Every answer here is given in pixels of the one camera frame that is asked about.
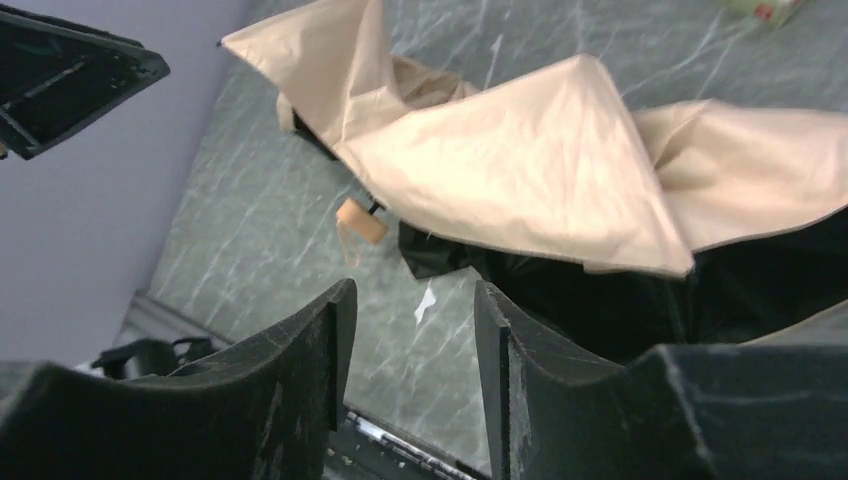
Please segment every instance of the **green box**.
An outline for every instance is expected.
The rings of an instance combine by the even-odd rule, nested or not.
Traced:
[[[777,28],[791,17],[804,0],[724,0],[725,5],[745,15],[751,15]]]

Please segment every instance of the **gray tabletop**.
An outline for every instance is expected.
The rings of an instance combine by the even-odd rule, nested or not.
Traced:
[[[251,21],[294,0],[257,0]],[[575,53],[602,59],[627,104],[695,98],[848,112],[848,2],[815,0],[781,29],[719,0],[386,0],[394,52],[490,87]],[[281,133],[276,92],[235,64],[150,293],[234,338],[338,279],[359,286],[347,400],[488,468],[466,270],[415,281],[396,237],[346,266],[333,214],[365,194],[343,165]],[[387,217],[388,223],[393,219]]]

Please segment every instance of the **gray wall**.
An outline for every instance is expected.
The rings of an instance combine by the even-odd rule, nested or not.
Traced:
[[[172,73],[54,150],[0,162],[0,359],[76,364],[163,248],[250,0],[2,0],[140,40]]]

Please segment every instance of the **wall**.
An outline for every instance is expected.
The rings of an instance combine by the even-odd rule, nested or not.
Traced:
[[[108,347],[144,288],[249,0],[3,0],[141,41],[169,77],[55,149],[0,162],[0,360]]]

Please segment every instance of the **beige cloth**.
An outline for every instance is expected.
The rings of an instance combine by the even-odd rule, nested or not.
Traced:
[[[400,218],[504,251],[682,276],[693,252],[848,203],[848,117],[691,102],[632,115],[577,56],[478,93],[393,57],[381,0],[319,0],[223,39]]]

